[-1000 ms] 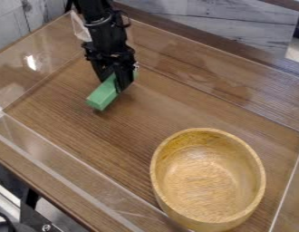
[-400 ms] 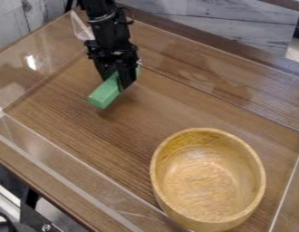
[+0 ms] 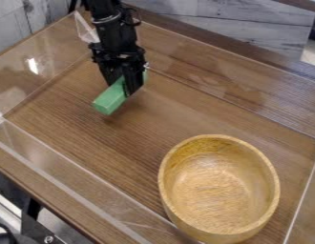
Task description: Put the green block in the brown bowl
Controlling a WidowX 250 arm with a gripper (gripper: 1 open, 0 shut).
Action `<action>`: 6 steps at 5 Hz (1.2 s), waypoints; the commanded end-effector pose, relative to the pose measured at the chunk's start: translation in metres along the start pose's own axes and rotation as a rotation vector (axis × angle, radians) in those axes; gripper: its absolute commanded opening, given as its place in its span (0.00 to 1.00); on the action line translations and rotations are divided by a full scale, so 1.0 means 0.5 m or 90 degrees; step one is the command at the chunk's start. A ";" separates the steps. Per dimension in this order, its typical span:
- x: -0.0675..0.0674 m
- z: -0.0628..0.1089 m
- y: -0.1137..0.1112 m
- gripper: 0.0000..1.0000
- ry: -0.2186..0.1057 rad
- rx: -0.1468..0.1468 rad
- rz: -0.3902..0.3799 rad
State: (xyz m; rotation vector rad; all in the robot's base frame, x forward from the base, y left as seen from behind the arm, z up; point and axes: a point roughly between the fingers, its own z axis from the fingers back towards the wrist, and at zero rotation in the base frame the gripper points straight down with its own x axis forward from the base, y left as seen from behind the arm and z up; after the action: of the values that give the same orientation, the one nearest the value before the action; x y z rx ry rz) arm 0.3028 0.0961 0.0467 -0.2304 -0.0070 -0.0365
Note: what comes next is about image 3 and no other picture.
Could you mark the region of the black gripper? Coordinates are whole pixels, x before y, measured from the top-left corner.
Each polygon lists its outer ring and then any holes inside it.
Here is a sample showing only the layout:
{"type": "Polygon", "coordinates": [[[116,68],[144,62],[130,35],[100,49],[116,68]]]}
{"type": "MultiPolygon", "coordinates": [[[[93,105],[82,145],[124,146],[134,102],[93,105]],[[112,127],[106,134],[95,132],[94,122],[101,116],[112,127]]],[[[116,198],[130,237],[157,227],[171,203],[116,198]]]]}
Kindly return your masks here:
{"type": "Polygon", "coordinates": [[[137,27],[142,24],[133,18],[94,19],[98,40],[89,44],[93,60],[112,86],[125,77],[124,89],[132,96],[145,84],[145,49],[138,45],[137,27]]]}

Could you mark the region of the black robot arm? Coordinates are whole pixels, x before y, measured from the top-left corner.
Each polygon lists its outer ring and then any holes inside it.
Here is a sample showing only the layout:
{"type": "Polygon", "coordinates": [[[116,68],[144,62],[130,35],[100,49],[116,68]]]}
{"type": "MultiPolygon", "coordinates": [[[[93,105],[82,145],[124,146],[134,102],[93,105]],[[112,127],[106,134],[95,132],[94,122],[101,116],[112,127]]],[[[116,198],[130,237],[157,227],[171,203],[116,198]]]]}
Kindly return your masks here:
{"type": "Polygon", "coordinates": [[[106,82],[113,86],[124,79],[125,95],[132,96],[145,84],[145,49],[138,45],[136,9],[121,0],[82,0],[93,16],[98,41],[89,44],[93,62],[98,65],[106,82]]]}

